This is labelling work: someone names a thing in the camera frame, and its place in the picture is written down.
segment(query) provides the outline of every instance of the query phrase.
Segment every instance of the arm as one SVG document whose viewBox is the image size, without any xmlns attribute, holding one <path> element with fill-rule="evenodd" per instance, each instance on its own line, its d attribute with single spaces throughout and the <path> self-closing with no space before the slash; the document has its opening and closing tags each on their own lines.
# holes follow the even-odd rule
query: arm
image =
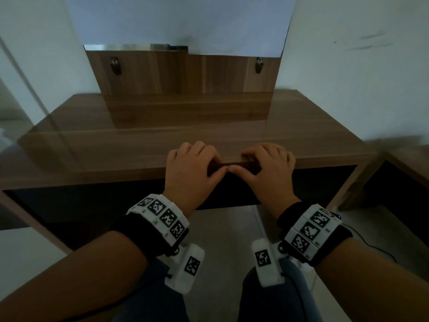
<svg viewBox="0 0 429 322">
<path fill-rule="evenodd" d="M 169 153 L 163 194 L 187 218 L 227 172 L 223 166 L 207 177 L 211 160 L 220 162 L 219 154 L 201 141 L 194 146 L 186 142 Z M 60 321 L 114 303 L 133 290 L 146 266 L 145 255 L 129 238 L 107 232 L 0 302 L 1 320 Z M 102 318 L 111 320 L 112 314 Z M 100 315 L 94 318 L 99 321 Z"/>
<path fill-rule="evenodd" d="M 292 189 L 292 153 L 265 143 L 243 154 L 258 159 L 260 173 L 237 165 L 229 171 L 249 184 L 273 216 L 299 201 Z M 429 316 L 429 284 L 353 238 L 338 245 L 315 270 L 354 322 L 423 321 Z"/>
</svg>

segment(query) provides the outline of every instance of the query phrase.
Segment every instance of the forearm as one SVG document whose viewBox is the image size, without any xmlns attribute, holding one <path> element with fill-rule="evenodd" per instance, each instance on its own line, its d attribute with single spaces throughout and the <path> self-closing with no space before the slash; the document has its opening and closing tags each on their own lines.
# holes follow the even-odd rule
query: forearm
<svg viewBox="0 0 429 322">
<path fill-rule="evenodd" d="M 429 284 L 356 239 L 337 246 L 315 270 L 353 322 L 429 316 Z"/>
<path fill-rule="evenodd" d="M 113 303 L 147 266 L 141 250 L 111 231 L 57 262 L 0 303 L 5 321 L 59 321 Z"/>
</svg>

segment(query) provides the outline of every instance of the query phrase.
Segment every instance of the wristband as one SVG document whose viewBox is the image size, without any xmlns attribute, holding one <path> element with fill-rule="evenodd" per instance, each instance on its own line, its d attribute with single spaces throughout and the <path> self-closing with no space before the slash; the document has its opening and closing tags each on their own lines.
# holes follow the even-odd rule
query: wristband
<svg viewBox="0 0 429 322">
<path fill-rule="evenodd" d="M 173 255 L 185 238 L 189 221 L 164 195 L 150 194 L 133 205 L 110 230 L 127 236 L 148 261 L 162 254 Z"/>
<path fill-rule="evenodd" d="M 282 246 L 302 262 L 315 266 L 336 246 L 352 237 L 342 221 L 318 204 L 295 203 L 277 221 Z"/>
</svg>

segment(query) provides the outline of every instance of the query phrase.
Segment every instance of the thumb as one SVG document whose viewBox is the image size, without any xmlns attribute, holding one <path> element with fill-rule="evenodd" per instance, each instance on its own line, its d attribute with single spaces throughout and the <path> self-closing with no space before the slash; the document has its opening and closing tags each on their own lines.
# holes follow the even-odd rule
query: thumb
<svg viewBox="0 0 429 322">
<path fill-rule="evenodd" d="M 238 177 L 241 177 L 241 179 L 249 185 L 250 185 L 250 183 L 253 182 L 253 180 L 256 177 L 251 172 L 249 172 L 247 169 L 245 169 L 244 167 L 241 167 L 239 165 L 229 166 L 228 171 L 236 174 Z"/>
<path fill-rule="evenodd" d="M 208 182 L 215 187 L 223 179 L 228 171 L 228 166 L 222 166 L 216 172 L 214 172 L 209 178 Z"/>
</svg>

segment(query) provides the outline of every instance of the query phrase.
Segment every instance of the blue jeans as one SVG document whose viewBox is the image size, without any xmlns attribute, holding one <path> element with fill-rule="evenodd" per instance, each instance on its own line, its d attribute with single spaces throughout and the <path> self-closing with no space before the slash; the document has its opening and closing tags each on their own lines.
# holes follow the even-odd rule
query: blue jeans
<svg viewBox="0 0 429 322">
<path fill-rule="evenodd" d="M 282 271 L 295 281 L 301 295 L 308 322 L 323 322 L 313 296 L 301 271 L 284 258 L 280 260 Z M 156 259 L 150 264 L 137 287 L 169 271 L 167 265 Z M 189 322 L 183 296 L 165 286 L 160 279 L 125 302 L 114 322 Z M 293 283 L 286 278 L 282 285 L 263 288 L 253 268 L 243 281 L 238 322 L 290 321 L 304 322 L 303 307 Z"/>
</svg>

